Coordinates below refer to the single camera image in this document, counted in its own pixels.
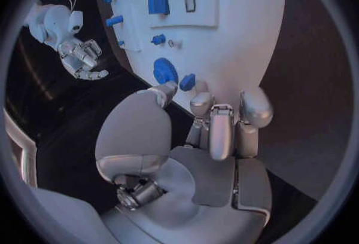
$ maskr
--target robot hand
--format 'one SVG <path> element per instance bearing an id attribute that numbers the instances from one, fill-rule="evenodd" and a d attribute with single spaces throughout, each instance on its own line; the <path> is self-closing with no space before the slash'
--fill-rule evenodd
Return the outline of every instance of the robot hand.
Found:
<path id="1" fill-rule="evenodd" d="M 71 12 L 63 5 L 35 4 L 25 23 L 31 35 L 57 51 L 62 65 L 75 78 L 99 80 L 108 75 L 106 70 L 92 72 L 97 66 L 101 49 L 94 40 L 82 42 L 74 35 L 83 26 L 81 11 Z"/>

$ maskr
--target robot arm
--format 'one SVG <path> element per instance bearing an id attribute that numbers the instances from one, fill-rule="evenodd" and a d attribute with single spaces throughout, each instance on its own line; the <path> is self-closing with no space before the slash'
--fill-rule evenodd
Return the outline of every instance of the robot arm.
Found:
<path id="1" fill-rule="evenodd" d="M 96 41 L 82 42 L 74 35 L 83 26 L 81 11 L 71 12 L 63 5 L 35 4 L 25 23 L 31 35 L 59 53 L 62 65 L 75 78 L 99 80 L 108 75 L 106 70 L 92 72 L 97 66 L 101 48 Z"/>

